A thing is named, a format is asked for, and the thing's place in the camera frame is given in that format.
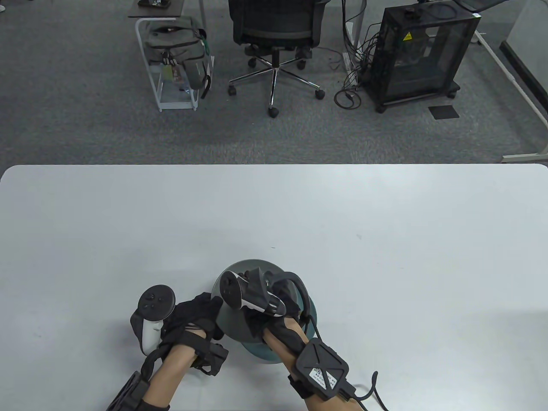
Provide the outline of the person's left hand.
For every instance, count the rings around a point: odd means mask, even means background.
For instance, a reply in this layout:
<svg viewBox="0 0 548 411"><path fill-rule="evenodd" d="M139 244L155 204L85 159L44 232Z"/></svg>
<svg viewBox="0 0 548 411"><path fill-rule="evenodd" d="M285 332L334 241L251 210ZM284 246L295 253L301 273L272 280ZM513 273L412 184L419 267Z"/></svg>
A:
<svg viewBox="0 0 548 411"><path fill-rule="evenodd" d="M221 340L224 332L217 325L217 317L222 305L222 298L211 293L202 293L177 304L163 322L162 342L173 343L184 331L199 330L205 332L208 341Z"/></svg>

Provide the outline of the person's right hand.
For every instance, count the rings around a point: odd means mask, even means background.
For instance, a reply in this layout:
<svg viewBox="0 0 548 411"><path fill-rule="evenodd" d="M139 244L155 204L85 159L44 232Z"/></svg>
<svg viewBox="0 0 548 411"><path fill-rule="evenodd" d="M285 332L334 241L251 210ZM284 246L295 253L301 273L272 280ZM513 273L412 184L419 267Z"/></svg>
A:
<svg viewBox="0 0 548 411"><path fill-rule="evenodd" d="M300 307L284 290L280 290L277 295L286 307L286 315L282 317L273 317L248 307L242 308L245 323L254 337L264 337L264 332L268 329L274 336L280 335L281 330L286 330L286 319L297 320L299 318Z"/></svg>

